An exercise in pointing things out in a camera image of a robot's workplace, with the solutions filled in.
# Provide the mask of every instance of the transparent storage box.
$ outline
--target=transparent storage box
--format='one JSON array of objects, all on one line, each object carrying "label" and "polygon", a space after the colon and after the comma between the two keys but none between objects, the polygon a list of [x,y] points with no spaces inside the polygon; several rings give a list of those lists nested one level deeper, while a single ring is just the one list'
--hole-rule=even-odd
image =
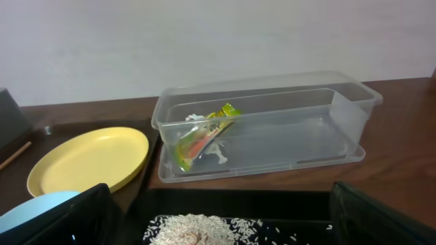
[{"label": "transparent storage box", "polygon": [[[382,96],[334,71],[215,82],[165,90],[152,125],[164,147],[163,182],[207,180],[360,161],[360,136]],[[226,103],[237,116],[206,116]],[[231,123],[192,162],[178,164],[176,146],[193,129]]]}]

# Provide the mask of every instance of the candy wrapper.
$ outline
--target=candy wrapper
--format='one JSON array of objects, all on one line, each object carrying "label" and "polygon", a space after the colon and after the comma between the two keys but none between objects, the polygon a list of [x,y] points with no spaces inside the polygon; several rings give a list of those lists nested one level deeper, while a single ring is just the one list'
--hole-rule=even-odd
[{"label": "candy wrapper", "polygon": [[[213,112],[206,118],[221,118],[224,116],[239,115],[230,104],[225,104],[219,112]],[[177,143],[175,158],[180,168],[187,172],[191,169],[194,159],[199,157],[213,140],[224,133],[233,122],[230,120],[218,120],[218,122],[195,126],[189,133],[184,135]]]}]

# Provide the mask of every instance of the blue bowl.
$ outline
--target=blue bowl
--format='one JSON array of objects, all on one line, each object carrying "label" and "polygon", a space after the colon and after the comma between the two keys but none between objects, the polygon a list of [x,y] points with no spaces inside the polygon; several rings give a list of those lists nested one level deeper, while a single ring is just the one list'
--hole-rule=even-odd
[{"label": "blue bowl", "polygon": [[9,212],[0,216],[0,233],[19,226],[36,216],[49,211],[57,205],[77,196],[77,191],[60,191],[41,195],[16,206]]}]

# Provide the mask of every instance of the pile of rice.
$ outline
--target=pile of rice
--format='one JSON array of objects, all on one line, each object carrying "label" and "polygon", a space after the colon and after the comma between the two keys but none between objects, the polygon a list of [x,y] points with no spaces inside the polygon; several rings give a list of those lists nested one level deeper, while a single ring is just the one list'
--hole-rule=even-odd
[{"label": "pile of rice", "polygon": [[151,245],[230,245],[237,239],[230,225],[218,216],[171,216],[159,228],[160,232],[151,239]]}]

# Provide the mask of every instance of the wall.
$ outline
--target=wall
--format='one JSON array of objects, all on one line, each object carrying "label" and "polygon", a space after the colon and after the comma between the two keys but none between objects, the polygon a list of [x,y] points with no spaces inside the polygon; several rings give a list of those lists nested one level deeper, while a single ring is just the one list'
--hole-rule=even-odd
[{"label": "wall", "polygon": [[19,105],[333,69],[430,76],[434,0],[1,0],[0,86]]}]

